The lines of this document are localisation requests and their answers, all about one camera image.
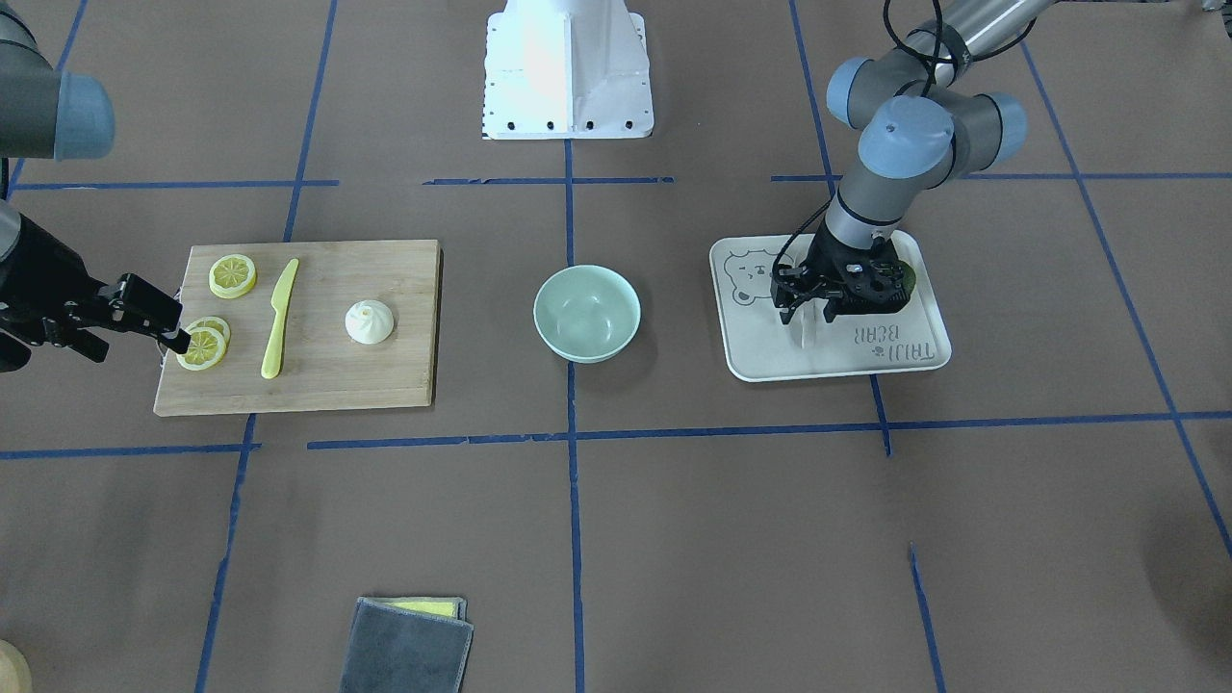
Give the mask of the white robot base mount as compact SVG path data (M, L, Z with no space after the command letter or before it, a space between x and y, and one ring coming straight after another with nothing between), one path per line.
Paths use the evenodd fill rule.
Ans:
M654 131L644 17L625 1L508 1L487 18L485 39L485 141L623 141Z

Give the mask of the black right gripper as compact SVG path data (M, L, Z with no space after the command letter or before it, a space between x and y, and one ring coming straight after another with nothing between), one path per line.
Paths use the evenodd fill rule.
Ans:
M102 363L110 346L92 328L140 333L175 354L188 351L176 298L136 273L108 286L92 279L78 253L28 217L2 218L1 279L2 372L26 367L31 346L47 344Z

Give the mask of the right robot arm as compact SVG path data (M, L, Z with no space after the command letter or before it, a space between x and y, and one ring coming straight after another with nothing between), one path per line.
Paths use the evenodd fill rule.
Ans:
M34 31L1 5L1 154L12 159L99 159L115 144L115 109L101 83L53 67ZM182 306L136 273L116 282L92 279L70 245L1 205L2 370L26 367L34 346L58 346L102 363L108 343L97 329L153 338L188 351Z

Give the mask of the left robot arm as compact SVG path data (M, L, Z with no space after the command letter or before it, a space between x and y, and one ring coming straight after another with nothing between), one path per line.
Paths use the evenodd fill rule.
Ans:
M975 64L1025 39L1044 1L955 1L878 59L837 68L825 102L857 131L857 158L832 197L802 224L804 259L777 258L770 297L784 324L813 301L823 319L898 313L918 273L893 234L919 194L1007 162L1025 143L1027 115L1007 92L954 92Z

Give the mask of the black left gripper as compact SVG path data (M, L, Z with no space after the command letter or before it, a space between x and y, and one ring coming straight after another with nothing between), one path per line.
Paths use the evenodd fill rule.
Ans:
M828 231L814 234L804 261L776 261L772 268L771 301L782 326L790 326L801 302L811 297L824 301L825 324L837 316L898 313L910 301L896 293L890 277L894 260L902 259L888 238L876 237L862 249L837 240Z

